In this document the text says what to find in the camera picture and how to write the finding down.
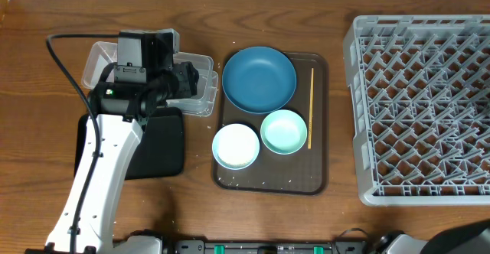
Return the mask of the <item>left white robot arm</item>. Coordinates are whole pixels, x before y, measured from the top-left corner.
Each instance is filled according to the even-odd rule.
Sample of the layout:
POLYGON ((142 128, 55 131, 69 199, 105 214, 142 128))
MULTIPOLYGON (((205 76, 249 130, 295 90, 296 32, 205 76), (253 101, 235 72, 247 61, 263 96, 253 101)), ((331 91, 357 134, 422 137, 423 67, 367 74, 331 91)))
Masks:
POLYGON ((113 229, 128 167, 146 164, 156 176, 162 160, 182 163, 184 127, 172 99, 197 92, 198 71, 176 63, 178 32, 121 31, 117 60, 95 87, 81 95, 88 118, 83 152, 73 185, 45 253, 170 253, 172 244, 150 230, 114 243, 113 229))

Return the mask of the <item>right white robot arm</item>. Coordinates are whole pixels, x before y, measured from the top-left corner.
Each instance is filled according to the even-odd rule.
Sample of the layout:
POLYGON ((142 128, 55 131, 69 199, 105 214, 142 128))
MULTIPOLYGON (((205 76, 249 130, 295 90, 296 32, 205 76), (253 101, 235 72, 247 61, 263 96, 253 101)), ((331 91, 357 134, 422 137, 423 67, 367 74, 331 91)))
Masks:
POLYGON ((371 253, 489 254, 489 220, 442 231, 428 241, 395 230, 382 236, 371 253))

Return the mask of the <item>grey plastic dishwasher rack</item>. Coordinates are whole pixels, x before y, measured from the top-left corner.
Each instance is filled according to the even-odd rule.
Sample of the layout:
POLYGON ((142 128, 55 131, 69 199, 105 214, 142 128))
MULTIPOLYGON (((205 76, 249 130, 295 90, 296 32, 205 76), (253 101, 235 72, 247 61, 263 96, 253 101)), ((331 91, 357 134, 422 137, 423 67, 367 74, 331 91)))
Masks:
POLYGON ((489 17, 360 15, 343 42, 358 196, 489 202, 489 17))

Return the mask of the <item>clear plastic bin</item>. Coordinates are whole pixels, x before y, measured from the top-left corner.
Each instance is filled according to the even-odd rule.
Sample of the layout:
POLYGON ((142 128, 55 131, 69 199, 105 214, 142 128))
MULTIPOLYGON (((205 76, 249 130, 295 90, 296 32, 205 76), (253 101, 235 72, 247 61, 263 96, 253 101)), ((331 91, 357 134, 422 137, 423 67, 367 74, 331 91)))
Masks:
MULTIPOLYGON (((93 89, 99 81, 103 69, 112 62, 117 61, 117 43, 97 41, 91 48, 87 63, 81 78, 81 84, 86 89, 93 89)), ((219 76, 213 71, 214 61, 211 57, 178 52, 174 54, 174 62, 191 62, 199 73, 197 94, 190 99, 168 100, 168 107, 176 107, 183 114, 207 117, 214 108, 217 95, 219 76)))

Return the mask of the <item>dark blue plate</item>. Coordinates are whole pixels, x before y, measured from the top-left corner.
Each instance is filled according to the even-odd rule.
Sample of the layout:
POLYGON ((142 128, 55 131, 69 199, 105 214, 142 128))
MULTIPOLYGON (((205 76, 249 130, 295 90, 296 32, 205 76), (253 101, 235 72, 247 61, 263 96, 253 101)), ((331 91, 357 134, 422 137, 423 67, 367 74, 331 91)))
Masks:
POLYGON ((282 52, 271 47, 248 47, 225 63, 222 87, 238 109, 266 114, 291 100, 297 85, 296 69, 282 52))

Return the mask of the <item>black plastic tray bin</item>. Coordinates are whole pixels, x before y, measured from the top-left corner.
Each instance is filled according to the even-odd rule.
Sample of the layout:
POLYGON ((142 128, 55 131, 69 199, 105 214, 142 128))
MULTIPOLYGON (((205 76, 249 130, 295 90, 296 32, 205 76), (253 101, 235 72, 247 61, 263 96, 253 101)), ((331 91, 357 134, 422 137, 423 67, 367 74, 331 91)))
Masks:
POLYGON ((185 161, 184 131, 180 109, 157 109, 144 127, 142 140, 132 156, 125 179, 138 180, 180 174, 185 161))

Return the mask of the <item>light blue white bowl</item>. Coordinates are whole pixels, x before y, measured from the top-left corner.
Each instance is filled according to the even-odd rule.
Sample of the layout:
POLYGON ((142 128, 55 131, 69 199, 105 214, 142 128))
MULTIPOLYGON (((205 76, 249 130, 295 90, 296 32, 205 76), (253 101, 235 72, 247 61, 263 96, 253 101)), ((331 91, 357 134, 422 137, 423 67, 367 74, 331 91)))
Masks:
POLYGON ((234 123, 216 133, 211 149, 219 165, 237 171, 255 162, 260 152, 260 141, 249 126, 234 123))

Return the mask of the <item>mint green bowl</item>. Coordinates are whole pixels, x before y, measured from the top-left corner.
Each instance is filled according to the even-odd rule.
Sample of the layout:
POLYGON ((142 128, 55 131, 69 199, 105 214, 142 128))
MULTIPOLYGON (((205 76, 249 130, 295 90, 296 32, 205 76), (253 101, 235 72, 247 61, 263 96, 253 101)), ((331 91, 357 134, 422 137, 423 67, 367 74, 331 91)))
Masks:
POLYGON ((308 129, 303 118, 287 109, 271 112, 260 126, 263 144, 279 155, 291 155, 305 144, 308 129))

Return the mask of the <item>wooden chopstick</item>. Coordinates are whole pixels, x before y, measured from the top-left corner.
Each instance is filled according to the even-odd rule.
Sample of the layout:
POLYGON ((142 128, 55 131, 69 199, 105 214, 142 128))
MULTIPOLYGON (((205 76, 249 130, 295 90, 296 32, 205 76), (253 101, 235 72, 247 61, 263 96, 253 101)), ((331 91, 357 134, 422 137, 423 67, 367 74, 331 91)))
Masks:
POLYGON ((312 67, 310 73, 310 88, 309 88, 309 123, 308 123, 308 149, 312 148, 312 117, 313 117, 313 103, 314 103, 314 75, 315 69, 312 67))

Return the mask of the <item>brown plastic serving tray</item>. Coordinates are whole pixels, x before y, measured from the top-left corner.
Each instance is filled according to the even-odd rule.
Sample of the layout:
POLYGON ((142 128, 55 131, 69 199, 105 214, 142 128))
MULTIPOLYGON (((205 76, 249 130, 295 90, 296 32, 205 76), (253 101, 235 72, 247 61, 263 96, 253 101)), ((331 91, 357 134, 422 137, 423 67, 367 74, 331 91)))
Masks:
POLYGON ((287 52, 297 73, 297 87, 285 109, 309 123, 309 88, 312 67, 314 103, 312 148, 307 141, 291 155, 279 155, 265 145, 257 159, 241 170, 229 170, 212 161, 212 178, 223 189, 275 194, 316 195, 328 184, 328 64, 318 54, 287 52))

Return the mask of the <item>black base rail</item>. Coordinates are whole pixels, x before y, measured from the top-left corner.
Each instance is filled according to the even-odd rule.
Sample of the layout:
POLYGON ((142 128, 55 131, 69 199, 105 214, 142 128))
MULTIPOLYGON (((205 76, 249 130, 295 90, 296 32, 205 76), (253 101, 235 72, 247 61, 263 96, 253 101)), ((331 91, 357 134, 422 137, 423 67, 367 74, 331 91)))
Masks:
POLYGON ((130 246, 124 253, 167 254, 363 254, 370 252, 367 241, 360 239, 334 239, 332 242, 293 241, 212 241, 203 237, 173 241, 153 230, 139 230, 114 246, 130 246))

